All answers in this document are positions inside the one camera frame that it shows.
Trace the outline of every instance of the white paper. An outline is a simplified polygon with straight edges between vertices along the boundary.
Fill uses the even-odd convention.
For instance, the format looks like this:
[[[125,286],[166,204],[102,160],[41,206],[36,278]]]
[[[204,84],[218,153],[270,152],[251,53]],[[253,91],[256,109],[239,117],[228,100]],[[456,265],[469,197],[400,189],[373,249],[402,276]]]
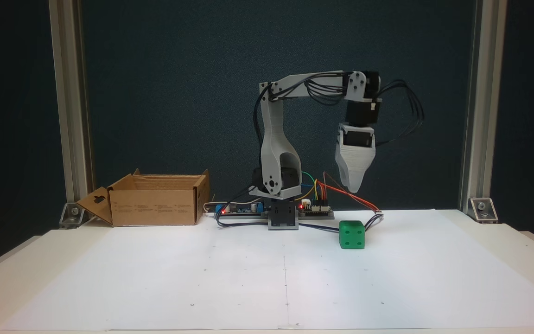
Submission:
[[[210,218],[114,228],[2,329],[534,326],[534,285],[452,222],[385,214],[364,250],[342,250],[336,233],[218,229]]]

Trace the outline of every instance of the green die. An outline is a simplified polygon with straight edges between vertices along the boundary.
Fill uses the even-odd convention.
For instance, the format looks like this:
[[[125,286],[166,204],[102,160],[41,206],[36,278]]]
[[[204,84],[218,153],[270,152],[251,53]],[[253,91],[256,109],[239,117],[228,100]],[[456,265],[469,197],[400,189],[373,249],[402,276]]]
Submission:
[[[359,220],[339,222],[339,245],[342,249],[364,249],[364,225]]]

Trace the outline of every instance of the metal post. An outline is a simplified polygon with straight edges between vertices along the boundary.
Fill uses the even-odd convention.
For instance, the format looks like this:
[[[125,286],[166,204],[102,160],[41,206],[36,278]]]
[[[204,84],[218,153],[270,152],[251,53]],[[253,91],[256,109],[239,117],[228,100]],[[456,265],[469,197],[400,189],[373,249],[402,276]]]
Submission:
[[[67,202],[92,192],[90,141],[80,0],[49,0],[57,104]]]
[[[483,210],[492,210],[492,214],[496,216],[490,200],[490,187],[502,73],[506,6],[507,0],[478,0],[475,9],[459,198],[461,211],[474,218],[475,213],[481,212],[480,207],[483,207]],[[479,207],[476,205],[473,208],[470,199],[484,199],[483,205]]]

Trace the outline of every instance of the gray robotic arm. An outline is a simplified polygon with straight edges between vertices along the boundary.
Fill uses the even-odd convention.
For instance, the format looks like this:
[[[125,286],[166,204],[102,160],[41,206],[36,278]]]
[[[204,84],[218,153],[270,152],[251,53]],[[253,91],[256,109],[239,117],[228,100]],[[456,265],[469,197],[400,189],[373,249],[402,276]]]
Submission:
[[[283,129],[283,102],[293,97],[312,97],[330,105],[342,99],[348,101],[346,122],[339,124],[337,133],[335,161],[343,185],[352,193],[358,192],[364,173],[375,158],[375,135],[369,124],[377,120],[381,103],[376,98],[379,89],[378,73],[361,71],[297,74],[259,84],[258,103],[265,135],[261,167],[254,172],[254,186],[249,194],[272,199],[301,194],[300,159]]]

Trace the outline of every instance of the cardboard box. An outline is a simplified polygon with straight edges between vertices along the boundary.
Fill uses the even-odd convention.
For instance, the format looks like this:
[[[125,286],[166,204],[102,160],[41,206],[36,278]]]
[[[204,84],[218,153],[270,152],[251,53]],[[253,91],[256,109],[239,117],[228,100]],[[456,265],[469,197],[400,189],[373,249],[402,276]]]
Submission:
[[[77,202],[112,226],[195,225],[210,200],[210,173],[135,173]]]

